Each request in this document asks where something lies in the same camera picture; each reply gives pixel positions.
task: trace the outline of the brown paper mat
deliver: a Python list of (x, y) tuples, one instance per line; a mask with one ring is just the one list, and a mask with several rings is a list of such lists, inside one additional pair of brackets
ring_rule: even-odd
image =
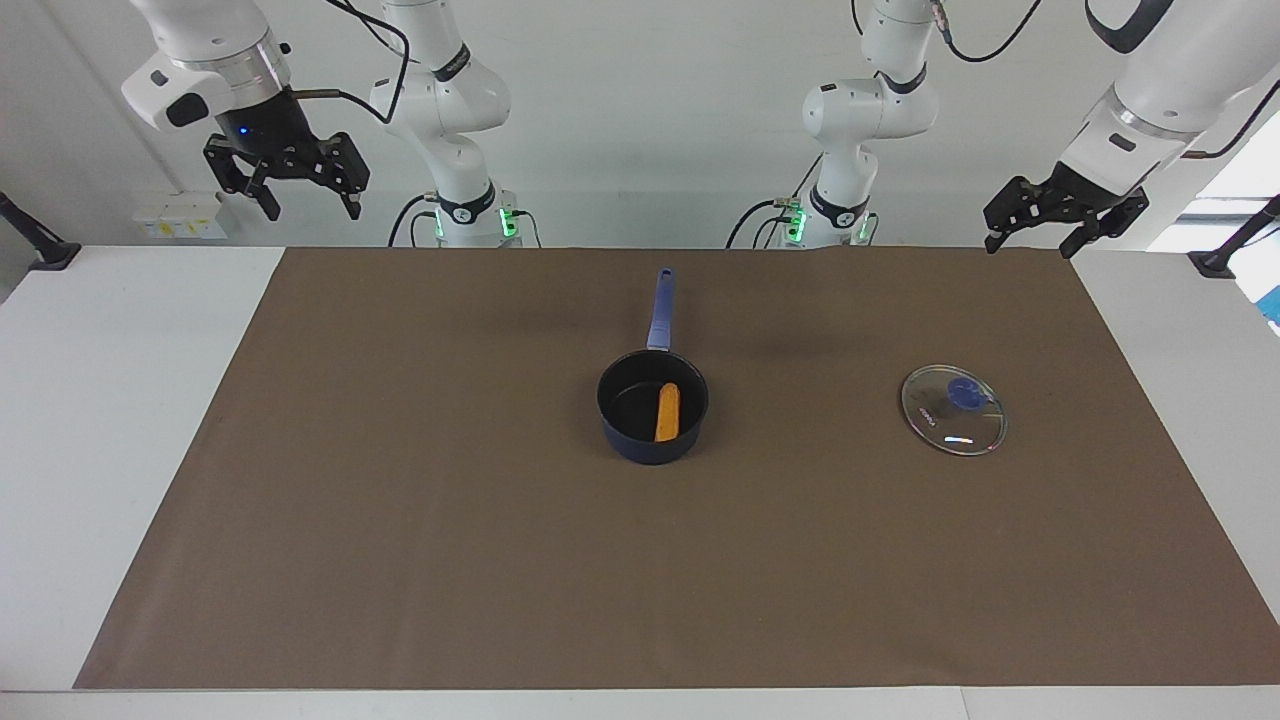
[[(678, 273), (694, 452), (599, 373)], [(931, 363), (1012, 416), (905, 425)], [(289, 250), (78, 688), (1280, 683), (1280, 629), (1051, 252)]]

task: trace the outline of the table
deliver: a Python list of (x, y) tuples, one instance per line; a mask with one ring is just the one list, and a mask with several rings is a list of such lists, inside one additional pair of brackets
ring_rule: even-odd
[[(0, 307), (0, 716), (1280, 717), (1280, 688), (67, 693), (280, 254), (91, 247)], [(1280, 343), (1181, 256), (1075, 266), (1280, 616)]]

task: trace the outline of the white robotic arm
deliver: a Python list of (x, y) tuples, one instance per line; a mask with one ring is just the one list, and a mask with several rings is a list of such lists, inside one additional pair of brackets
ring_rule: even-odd
[(289, 87), (288, 46), (275, 41), (253, 0), (131, 1), (160, 49), (122, 87), (143, 120), (172, 132), (216, 118), (223, 132), (205, 145), (210, 169), (224, 192), (256, 200), (271, 220), (280, 206), (270, 178), (328, 187), (352, 219), (360, 217), (369, 168), (346, 133), (312, 135)]
[(1085, 9), (1094, 32), (1129, 61), (1050, 178), (1014, 178), (987, 205), (989, 252), (1047, 222), (1080, 224), (1061, 246), (1065, 258), (1119, 237), (1147, 209), (1142, 183), (1280, 60), (1275, 0), (1088, 0)]
[[(506, 83), (471, 56), (449, 0), (383, 0), (383, 13), (408, 37), (416, 61), (387, 129), (417, 151), (435, 181), (438, 240), (451, 247), (518, 245), (515, 196), (489, 176), (480, 147), (463, 135), (507, 122)], [(385, 111), (393, 94), (390, 83), (380, 83), (370, 102)]]
[(870, 201), (878, 161), (869, 140), (920, 135), (938, 117), (938, 95), (924, 54), (933, 31), (929, 0), (876, 0), (863, 53), (874, 78), (826, 83), (809, 92), (805, 129), (822, 143), (822, 170), (803, 197), (800, 220), (785, 249), (847, 245)]

